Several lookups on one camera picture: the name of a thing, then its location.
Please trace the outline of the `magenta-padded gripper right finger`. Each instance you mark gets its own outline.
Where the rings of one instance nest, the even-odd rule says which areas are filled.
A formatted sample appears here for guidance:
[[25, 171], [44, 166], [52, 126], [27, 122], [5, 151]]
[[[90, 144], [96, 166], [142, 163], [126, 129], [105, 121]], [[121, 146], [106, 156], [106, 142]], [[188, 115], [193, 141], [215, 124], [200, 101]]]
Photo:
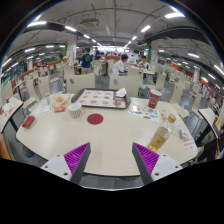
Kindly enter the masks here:
[[159, 155], [137, 143], [132, 145], [132, 154], [145, 185], [182, 169], [169, 155]]

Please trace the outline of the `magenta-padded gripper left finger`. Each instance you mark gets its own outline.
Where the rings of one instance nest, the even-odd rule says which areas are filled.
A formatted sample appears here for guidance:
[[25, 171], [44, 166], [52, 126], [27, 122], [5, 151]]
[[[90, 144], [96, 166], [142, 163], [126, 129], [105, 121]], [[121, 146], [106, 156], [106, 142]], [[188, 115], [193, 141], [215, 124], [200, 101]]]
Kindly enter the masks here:
[[66, 154], [56, 154], [42, 166], [42, 169], [79, 184], [90, 153], [90, 143], [85, 143]]

